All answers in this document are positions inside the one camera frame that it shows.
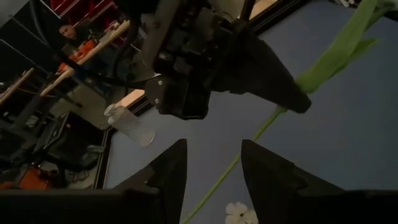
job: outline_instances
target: blue table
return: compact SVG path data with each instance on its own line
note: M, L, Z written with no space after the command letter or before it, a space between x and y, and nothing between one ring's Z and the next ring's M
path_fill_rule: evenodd
M312 2L261 38L297 76L316 61L352 12L327 1ZM396 25L379 21L367 36L381 38L380 43L313 94L306 114L281 116L258 143L344 189L398 189ZM106 187L118 185L186 138L185 218L239 153L242 139L251 139L274 108L252 95L214 93L209 114L201 121L151 110L142 116L157 130L149 147L141 149L120 133L113 136ZM230 202L252 207L240 164L192 223L224 223Z

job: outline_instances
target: clear plastic cup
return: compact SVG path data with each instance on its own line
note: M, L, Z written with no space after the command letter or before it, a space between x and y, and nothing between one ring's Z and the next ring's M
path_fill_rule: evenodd
M155 131L123 106L109 105L104 115L108 117L108 124L142 147L148 146L155 138Z

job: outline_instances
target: cable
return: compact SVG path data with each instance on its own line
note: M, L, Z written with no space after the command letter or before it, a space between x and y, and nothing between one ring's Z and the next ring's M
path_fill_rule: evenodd
M20 90L20 91L24 91L24 92L26 92L26 93L31 93L31 94L37 94L37 93L35 93L35 92L33 92L33 91L29 91L29 90L25 90L25 89L23 89L23 88L17 88L18 90Z
M124 40L124 43L122 44L122 46L116 52L116 56L112 63L112 68L111 68L112 76L113 76L113 78L116 78L120 81L122 81L123 79L121 77L118 77L118 65L123 57L123 54L126 52L127 48L130 46L132 41L137 37L138 29L139 29L139 22L136 22L136 21L139 21L139 19L130 19L129 31L127 33L127 37Z
M37 32L39 33L40 37L42 38L43 42L46 44L48 48L50 48L54 53L63 61L65 62L69 67L84 73L88 78L94 78L97 79L98 81L108 83L110 85L116 85L116 86L128 86L130 88L137 88L137 89L143 89L143 85L141 83L125 83L122 80L117 80L115 78L108 78L108 77L103 77L101 75L98 75L97 73L87 70L77 64L76 62L72 61L69 59L68 56L66 56L61 50L56 49L54 44L50 41L50 39L47 38L47 34L44 31L45 26L42 17L40 16L40 10L38 6L38 2L40 0L29 0L30 1L30 13L32 14L32 18L34 21L34 24L36 26Z

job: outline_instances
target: red shelving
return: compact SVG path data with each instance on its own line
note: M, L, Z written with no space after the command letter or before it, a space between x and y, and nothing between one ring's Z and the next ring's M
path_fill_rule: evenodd
M55 13L74 26L90 19L105 29L119 16L112 0L50 0L50 5Z

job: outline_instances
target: white flower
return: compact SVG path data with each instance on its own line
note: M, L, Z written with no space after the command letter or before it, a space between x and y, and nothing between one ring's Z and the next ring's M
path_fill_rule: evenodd
M258 224L256 212L248 210L248 207L241 202L229 203L225 210L228 214L225 224Z

